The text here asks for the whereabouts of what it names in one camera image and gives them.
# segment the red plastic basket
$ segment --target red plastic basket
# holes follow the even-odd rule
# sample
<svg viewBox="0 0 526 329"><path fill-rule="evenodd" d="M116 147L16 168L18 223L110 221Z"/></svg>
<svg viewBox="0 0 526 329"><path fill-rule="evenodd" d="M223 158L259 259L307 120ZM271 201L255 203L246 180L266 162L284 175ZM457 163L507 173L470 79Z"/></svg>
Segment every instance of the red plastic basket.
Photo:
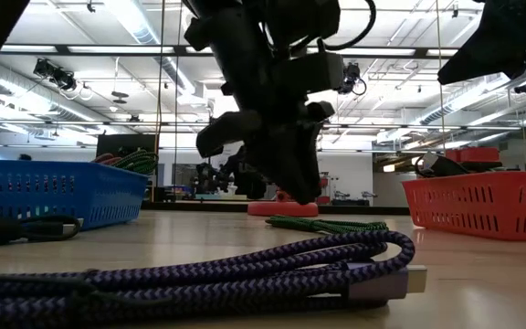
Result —
<svg viewBox="0 0 526 329"><path fill-rule="evenodd" d="M526 172L418 179L403 186L419 227L526 240Z"/></svg>

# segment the wooden table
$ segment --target wooden table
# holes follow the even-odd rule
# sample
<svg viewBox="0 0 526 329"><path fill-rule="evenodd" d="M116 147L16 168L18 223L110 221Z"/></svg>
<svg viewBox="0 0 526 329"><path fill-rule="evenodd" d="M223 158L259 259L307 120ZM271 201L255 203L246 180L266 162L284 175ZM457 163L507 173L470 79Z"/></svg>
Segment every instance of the wooden table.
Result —
<svg viewBox="0 0 526 329"><path fill-rule="evenodd" d="M414 264L426 265L426 293L372 311L190 320L141 328L526 328L526 242L414 229L409 217L322 216L379 221L411 236ZM213 260L316 234L270 228L244 214L142 212L129 225L84 232L72 241L0 247L0 272L84 271ZM384 257L396 254L390 248Z"/></svg>

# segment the ceiling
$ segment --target ceiling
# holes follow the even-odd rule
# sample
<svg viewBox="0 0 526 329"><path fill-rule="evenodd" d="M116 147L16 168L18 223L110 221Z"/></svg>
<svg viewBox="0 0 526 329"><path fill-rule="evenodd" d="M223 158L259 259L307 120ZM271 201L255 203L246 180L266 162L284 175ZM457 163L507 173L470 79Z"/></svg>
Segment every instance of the ceiling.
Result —
<svg viewBox="0 0 526 329"><path fill-rule="evenodd" d="M191 14L182 7L180 1L166 1L164 11L162 1L159 0L132 1L139 1L149 25L156 31L158 39L163 38L165 45L187 45L183 35ZM350 40L364 28L368 20L369 13L365 2L341 0L340 3L342 8L340 30L335 36L330 37L327 43L342 43ZM441 42L442 48L458 48L475 31L483 4L459 1L458 16L452 17L455 3L457 2L454 0L377 1L376 24L370 34L357 46L437 48ZM120 21L102 1L92 3L96 10L95 13L89 12L86 4L87 1L78 0L32 0L7 40L7 44L112 46L136 44L136 40L124 27L122 20ZM162 13L164 25L160 28ZM55 89L52 83L42 81L33 73L38 58L46 58L65 71L74 72L79 82L85 83L88 88L81 90L80 93L59 94L58 89ZM223 96L219 90L224 83L223 75L213 57L175 57L172 58L172 61L179 68L179 72L196 86L198 92L195 93L195 97L189 100L176 99L179 94L175 92L175 81L160 70L159 63L152 57L1 54L0 75L3 75L1 78L6 80L11 79L12 76L11 73L6 74L5 70L17 73L21 77L14 77L19 80L23 77L26 81L31 81L33 85L39 83L45 86L50 91L49 101L58 97L66 104L66 107L62 108L65 111L52 112L48 117L39 117L40 121L48 119L51 121L86 121L87 119L79 116L79 113L82 112L86 113L86 117L93 119L92 121L99 122L126 122L132 115L139 115L143 122L181 123L181 126L177 128L163 127L163 133L173 131L196 133L202 126L183 126L182 123L205 123L213 114L216 116L223 111L237 110L234 101ZM468 91L468 85L476 83L476 81L466 81L440 88L437 83L437 70L445 63L444 60L347 58L345 62L359 65L367 83L367 92L361 97L342 96L334 91L310 95L311 101L329 101L337 109L336 115L331 118L332 123L421 124L416 123L416 120L435 109L440 100L453 100L457 93ZM29 83L26 82L24 90L29 89L28 85ZM129 95L125 99L127 103L113 103L116 97L111 93L114 91L127 93ZM19 95L13 96L21 98L25 97L26 93L20 92ZM161 100L161 106L158 106L158 99ZM461 106L455 107L453 112L447 116L448 121L444 123L469 125L477 119L508 107L506 100L506 89L493 91L485 97L476 98L468 103L462 100ZM526 101L526 95L513 96L511 101L523 103ZM0 119L15 119L16 117L10 116L12 114L9 111L2 112ZM76 117L74 120L67 120L67 115L76 115ZM499 119L508 119L509 115L510 113L506 113L504 116L484 123L489 124ZM429 123L442 124L440 121ZM26 133L32 133L31 125L22 124L20 127L25 129ZM43 123L39 123L37 127L52 128ZM99 130L102 131L99 127L83 127L78 133L94 135ZM8 128L0 124L0 132L9 132ZM119 127L113 130L114 132L110 133L155 132L151 125ZM393 143L394 139L381 137L397 131L398 129L387 127L355 129L344 126L331 128L324 131L324 134L328 135L326 139L336 140L333 143L334 148L341 147L338 143L344 141L346 141L346 148L353 148L355 140L371 140L381 142L381 146L376 144L375 147L391 149L403 146ZM377 141L378 133L381 134L379 139L382 141ZM454 138L454 135L459 136L463 133L451 133L448 138ZM417 130L399 134L397 139L400 139L402 143L411 143L426 141L428 138L435 140L443 135L444 131Z"/></svg>

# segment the usb connector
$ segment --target usb connector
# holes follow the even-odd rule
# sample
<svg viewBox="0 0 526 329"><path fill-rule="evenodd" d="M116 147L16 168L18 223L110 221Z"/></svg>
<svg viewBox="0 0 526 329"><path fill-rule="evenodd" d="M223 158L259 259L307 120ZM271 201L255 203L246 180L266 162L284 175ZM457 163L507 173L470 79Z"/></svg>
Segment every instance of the usb connector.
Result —
<svg viewBox="0 0 526 329"><path fill-rule="evenodd" d="M367 263L349 263L350 270L367 266ZM408 293L426 290L427 269L421 265L410 265L396 273L381 278L355 283L350 286L351 301L388 301L404 299Z"/></svg>

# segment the ceiling duct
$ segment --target ceiling duct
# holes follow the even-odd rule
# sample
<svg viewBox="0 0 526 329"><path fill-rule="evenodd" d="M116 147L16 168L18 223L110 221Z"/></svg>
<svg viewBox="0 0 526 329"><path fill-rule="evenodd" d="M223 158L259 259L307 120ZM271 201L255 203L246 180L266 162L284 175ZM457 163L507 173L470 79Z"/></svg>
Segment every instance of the ceiling duct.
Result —
<svg viewBox="0 0 526 329"><path fill-rule="evenodd" d="M138 0L104 0L103 2L137 43L157 46L161 44L158 35L145 15L145 10ZM158 65L162 62L163 71L171 81L177 81L177 87L180 92L186 94L195 93L194 84L177 68L173 58L163 57L163 60L160 60L159 57L155 57L153 60Z"/></svg>
<svg viewBox="0 0 526 329"><path fill-rule="evenodd" d="M27 110L69 121L107 122L109 118L59 96L58 92L0 65L0 96L14 96L14 104ZM118 133L135 133L126 127L111 127Z"/></svg>
<svg viewBox="0 0 526 329"><path fill-rule="evenodd" d="M409 123L412 125L428 125L440 119L443 115L449 115L456 111L467 108L479 101L487 99L499 90L507 90L514 87L526 85L526 70L515 80L509 80L504 74L490 74L471 81L465 87L451 93L444 98L444 106L436 103L422 111L423 115ZM378 133L377 142L388 142L398 140L410 133L411 129L396 129L390 132Z"/></svg>

